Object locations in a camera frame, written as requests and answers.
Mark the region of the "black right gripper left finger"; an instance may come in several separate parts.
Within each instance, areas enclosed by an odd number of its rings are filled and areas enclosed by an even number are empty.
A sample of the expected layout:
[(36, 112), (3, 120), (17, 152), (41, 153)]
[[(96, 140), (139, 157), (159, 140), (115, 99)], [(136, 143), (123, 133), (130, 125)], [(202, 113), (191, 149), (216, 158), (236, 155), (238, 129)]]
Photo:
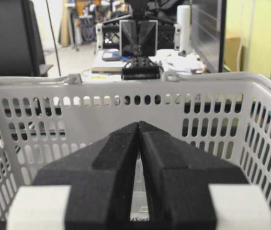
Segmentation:
[(130, 219), (138, 123), (41, 168), (19, 188), (9, 230), (112, 230)]

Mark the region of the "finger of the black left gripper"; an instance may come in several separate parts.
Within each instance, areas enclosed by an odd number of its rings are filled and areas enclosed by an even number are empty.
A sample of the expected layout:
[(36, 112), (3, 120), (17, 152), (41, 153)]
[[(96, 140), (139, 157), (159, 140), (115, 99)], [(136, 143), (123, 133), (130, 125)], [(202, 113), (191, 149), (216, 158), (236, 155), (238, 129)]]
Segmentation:
[(154, 55), (156, 52), (156, 23), (142, 22), (139, 34), (139, 46), (142, 55)]
[(134, 54), (137, 46), (136, 23), (122, 23), (122, 54)]

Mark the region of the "grey black left gripper body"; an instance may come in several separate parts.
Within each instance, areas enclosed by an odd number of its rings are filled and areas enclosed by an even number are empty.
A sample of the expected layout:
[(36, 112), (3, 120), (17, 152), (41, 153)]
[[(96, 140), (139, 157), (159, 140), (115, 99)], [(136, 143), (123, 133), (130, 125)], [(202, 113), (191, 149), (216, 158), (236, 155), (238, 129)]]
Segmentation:
[[(98, 50), (117, 49), (121, 56), (130, 57), (152, 57), (156, 55), (142, 55), (139, 46), (140, 26), (142, 22), (156, 23), (156, 52), (161, 49), (180, 49), (181, 27), (178, 23), (166, 22), (161, 19), (152, 20), (132, 20), (132, 19), (115, 19), (106, 21), (96, 25), (96, 43)], [(121, 36), (122, 23), (136, 23), (137, 30), (137, 46), (134, 54), (122, 54)]]

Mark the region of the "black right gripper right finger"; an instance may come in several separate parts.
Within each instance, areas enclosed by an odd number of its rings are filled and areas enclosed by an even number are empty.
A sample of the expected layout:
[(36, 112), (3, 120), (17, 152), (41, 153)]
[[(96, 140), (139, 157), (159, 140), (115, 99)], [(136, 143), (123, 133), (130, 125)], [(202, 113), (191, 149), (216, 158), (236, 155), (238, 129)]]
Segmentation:
[(172, 230), (271, 230), (271, 212), (242, 170), (147, 122), (141, 158), (154, 221)]

